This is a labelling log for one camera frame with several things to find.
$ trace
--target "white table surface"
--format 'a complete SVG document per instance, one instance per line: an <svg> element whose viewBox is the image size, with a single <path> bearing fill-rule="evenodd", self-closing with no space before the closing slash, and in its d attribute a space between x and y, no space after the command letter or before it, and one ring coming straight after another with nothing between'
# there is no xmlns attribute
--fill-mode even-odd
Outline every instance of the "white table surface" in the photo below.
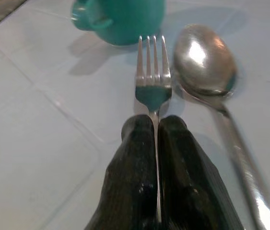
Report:
<svg viewBox="0 0 270 230"><path fill-rule="evenodd" d="M135 114L137 47L77 30L71 5L29 0L0 23L0 229L82 230ZM240 81L226 104L270 186L270 0L169 0L169 54L188 23L211 27L233 52ZM185 120L253 229L211 111L174 94L164 113Z"/></svg>

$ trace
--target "fork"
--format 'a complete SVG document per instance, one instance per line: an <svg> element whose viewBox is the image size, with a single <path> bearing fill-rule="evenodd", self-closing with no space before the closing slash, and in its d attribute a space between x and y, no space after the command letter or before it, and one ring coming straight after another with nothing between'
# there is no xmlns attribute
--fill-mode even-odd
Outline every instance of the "fork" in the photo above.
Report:
<svg viewBox="0 0 270 230"><path fill-rule="evenodd" d="M139 37L138 45L138 60L137 60L137 74L136 74L136 99L144 104L149 110L149 117L153 121L154 139L155 139L155 157L157 168L157 221L162 223L161 213L161 193L160 193L160 175L159 175L159 156L158 156L158 124L159 124L159 110L161 106L169 101L172 96L171 74L169 69L169 62L167 50L165 46L164 36L162 36L162 75L159 74L156 36L153 36L154 44L154 74L151 72L151 55L150 55L150 37L146 40L146 75L143 71L142 58L142 37Z"/></svg>

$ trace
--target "utensil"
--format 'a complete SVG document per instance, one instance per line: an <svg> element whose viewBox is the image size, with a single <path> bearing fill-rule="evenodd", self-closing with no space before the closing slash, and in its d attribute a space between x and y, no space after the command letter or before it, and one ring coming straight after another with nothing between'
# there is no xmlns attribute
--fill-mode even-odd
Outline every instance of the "utensil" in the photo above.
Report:
<svg viewBox="0 0 270 230"><path fill-rule="evenodd" d="M157 166L157 221L162 222L161 214L161 193L160 193L160 179L159 179L159 157L158 157L158 124L159 124L159 110L160 107L167 102L172 96L171 88L171 74L169 69L169 62L167 50L165 47L164 36L162 36L162 61L163 72L159 74L157 50L156 50L156 36L153 36L154 43L154 74L151 72L151 55L150 55L150 37L146 41L146 75L143 71L142 58L142 36L139 37L138 45L138 60L137 60L137 74L136 74L136 99L144 104L149 110L149 117L153 121L154 138L155 138L155 157Z"/></svg>
<svg viewBox="0 0 270 230"><path fill-rule="evenodd" d="M113 45L130 45L142 35L157 33L165 0L76 0L72 22L80 30L95 31Z"/></svg>
<svg viewBox="0 0 270 230"><path fill-rule="evenodd" d="M233 147L234 164L246 189L256 227L270 230L270 192L223 104L225 97L233 93L236 80L236 66L229 49L208 27L187 26L175 46L173 69L186 92L217 111Z"/></svg>

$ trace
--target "white tablecloth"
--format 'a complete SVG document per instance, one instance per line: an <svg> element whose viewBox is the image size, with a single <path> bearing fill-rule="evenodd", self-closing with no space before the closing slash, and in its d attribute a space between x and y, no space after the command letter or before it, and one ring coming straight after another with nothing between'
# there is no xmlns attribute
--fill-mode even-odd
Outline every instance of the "white tablecloth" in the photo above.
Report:
<svg viewBox="0 0 270 230"><path fill-rule="evenodd" d="M135 114L137 47L77 30L71 5L29 0L0 23L0 229L82 230ZM211 27L234 54L240 78L226 104L270 186L270 0L169 0L169 54L188 23ZM211 111L174 94L169 114L185 120L253 229Z"/></svg>

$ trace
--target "mug handle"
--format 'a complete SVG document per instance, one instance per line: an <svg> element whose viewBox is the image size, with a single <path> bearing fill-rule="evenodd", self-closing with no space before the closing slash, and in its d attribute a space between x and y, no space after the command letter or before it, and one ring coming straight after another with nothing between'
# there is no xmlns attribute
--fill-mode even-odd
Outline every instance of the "mug handle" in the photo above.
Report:
<svg viewBox="0 0 270 230"><path fill-rule="evenodd" d="M88 18L92 18L90 17L90 15L93 14L91 8L94 4L94 1L96 0L88 0L86 2L86 10L87 10ZM112 25L112 23L113 23L113 20L108 18L107 16L104 16L102 19L98 19L94 22L91 22L89 20L89 24L94 30L105 29L109 27L110 25Z"/></svg>

